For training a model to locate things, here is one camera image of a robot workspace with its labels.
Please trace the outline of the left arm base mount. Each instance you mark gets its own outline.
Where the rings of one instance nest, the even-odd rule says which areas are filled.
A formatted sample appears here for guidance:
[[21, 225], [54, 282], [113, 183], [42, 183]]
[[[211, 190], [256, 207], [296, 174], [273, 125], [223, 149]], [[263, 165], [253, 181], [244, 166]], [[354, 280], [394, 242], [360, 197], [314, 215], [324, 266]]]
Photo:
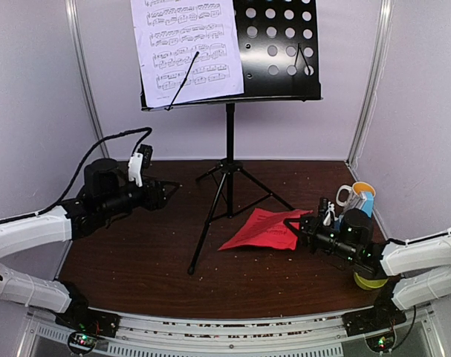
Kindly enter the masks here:
[[73, 356], [85, 356], [105, 346], [106, 339], [114, 338], [120, 325], [118, 314], [95, 309], [53, 315], [57, 324], [71, 329], [66, 344]]

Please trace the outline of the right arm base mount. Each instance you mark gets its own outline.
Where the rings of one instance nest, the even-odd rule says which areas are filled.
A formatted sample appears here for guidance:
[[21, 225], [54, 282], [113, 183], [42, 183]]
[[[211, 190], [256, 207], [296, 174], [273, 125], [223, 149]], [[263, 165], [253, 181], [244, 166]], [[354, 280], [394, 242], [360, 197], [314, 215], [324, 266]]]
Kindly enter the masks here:
[[342, 316], [348, 337], [363, 335], [367, 347], [374, 353], [390, 353], [398, 344], [396, 327], [406, 322], [399, 309], [361, 309]]

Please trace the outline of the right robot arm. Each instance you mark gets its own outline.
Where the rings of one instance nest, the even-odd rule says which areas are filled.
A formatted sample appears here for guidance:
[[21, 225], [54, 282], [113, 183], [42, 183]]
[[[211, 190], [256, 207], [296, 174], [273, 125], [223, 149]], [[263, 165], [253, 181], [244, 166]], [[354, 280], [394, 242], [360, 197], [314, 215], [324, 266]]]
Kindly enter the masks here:
[[347, 261], [367, 280], [385, 280], [402, 273], [418, 275], [396, 282], [385, 300], [369, 310], [369, 323], [384, 328], [397, 315], [420, 303], [451, 295], [451, 227], [416, 239], [373, 242], [373, 223], [359, 209], [347, 211], [337, 227], [327, 214], [285, 219], [284, 225], [312, 252], [323, 251]]

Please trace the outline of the black music stand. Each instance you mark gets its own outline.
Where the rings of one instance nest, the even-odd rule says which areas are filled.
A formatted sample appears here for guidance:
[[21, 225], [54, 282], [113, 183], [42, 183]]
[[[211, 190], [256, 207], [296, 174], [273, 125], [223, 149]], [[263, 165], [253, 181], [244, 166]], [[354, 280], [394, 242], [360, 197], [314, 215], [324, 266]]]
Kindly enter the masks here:
[[168, 112], [177, 107], [224, 104], [226, 112], [226, 155], [208, 171], [221, 174], [204, 227], [219, 219], [220, 201], [225, 216], [237, 215], [234, 208], [234, 177], [245, 174], [235, 157], [235, 112], [237, 103], [280, 100], [319, 100], [319, 49], [317, 6], [314, 1], [232, 1], [235, 9], [244, 94], [210, 98], [166, 107], [146, 106], [141, 82], [141, 105], [145, 111]]

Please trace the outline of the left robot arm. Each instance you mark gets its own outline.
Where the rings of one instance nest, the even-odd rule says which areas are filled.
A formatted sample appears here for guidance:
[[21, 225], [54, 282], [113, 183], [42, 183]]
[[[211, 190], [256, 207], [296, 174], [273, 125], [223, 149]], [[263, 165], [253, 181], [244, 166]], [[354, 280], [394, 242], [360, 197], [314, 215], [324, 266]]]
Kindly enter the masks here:
[[[46, 208], [0, 219], [0, 261], [37, 246], [89, 237], [131, 216], [139, 208], [147, 211], [164, 208], [180, 185], [143, 175], [153, 153], [152, 146], [144, 142], [151, 133], [152, 128], [142, 127], [98, 140], [73, 174], [74, 178], [83, 176], [83, 186], [76, 197], [66, 197], [73, 186], [69, 183], [60, 197]], [[87, 161], [99, 145], [128, 135], [140, 137], [125, 170], [121, 170], [113, 158]], [[43, 280], [8, 268], [1, 262], [0, 300], [46, 309], [78, 330], [87, 330], [94, 324], [88, 300], [74, 285]]]

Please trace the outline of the lavender sheet music page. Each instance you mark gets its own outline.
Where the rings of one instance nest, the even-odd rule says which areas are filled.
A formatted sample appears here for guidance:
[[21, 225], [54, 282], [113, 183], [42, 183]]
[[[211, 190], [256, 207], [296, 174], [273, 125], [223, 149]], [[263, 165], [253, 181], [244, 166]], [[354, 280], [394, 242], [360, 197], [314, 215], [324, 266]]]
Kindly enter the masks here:
[[146, 106], [244, 94], [232, 1], [131, 1]]

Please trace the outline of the red sheet music page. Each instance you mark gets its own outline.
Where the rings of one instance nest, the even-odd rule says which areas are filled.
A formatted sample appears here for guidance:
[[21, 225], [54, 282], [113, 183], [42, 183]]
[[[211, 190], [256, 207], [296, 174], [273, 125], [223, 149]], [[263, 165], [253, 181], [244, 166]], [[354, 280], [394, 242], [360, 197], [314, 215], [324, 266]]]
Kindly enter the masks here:
[[285, 226], [284, 220], [299, 219], [301, 215], [308, 213], [313, 213], [313, 211], [298, 209], [274, 213], [255, 208], [238, 232], [218, 250], [252, 246], [294, 251], [298, 238]]

